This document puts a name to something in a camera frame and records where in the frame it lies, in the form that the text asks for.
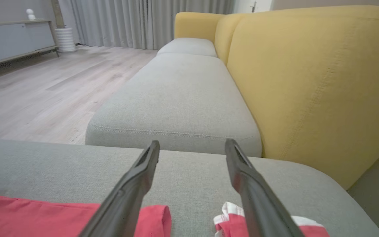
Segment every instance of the wooden floor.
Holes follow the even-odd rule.
[[[80,46],[0,66],[0,139],[84,144],[100,105],[156,54]]]

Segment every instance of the curtain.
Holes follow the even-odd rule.
[[[80,42],[159,49],[173,40],[178,12],[229,14],[234,0],[71,0]]]

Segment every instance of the yellow fabric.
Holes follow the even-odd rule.
[[[242,18],[248,14],[231,14],[220,19],[215,30],[215,49],[217,57],[226,65],[229,55],[230,43],[232,42],[233,31]]]
[[[175,39],[200,38],[214,43],[217,22],[223,16],[211,13],[179,12],[175,17]]]
[[[263,155],[349,188],[379,158],[379,7],[253,13],[227,68],[260,130]]]

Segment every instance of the plant trunk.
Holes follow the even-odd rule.
[[[61,8],[59,7],[58,0],[51,0],[52,8],[54,9],[55,15],[55,23],[57,24],[57,28],[63,29],[65,28],[65,24],[63,22]]]

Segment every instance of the white plant pot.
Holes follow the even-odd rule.
[[[72,53],[77,51],[74,39],[72,38],[72,28],[56,28],[55,33],[58,39],[58,52]]]

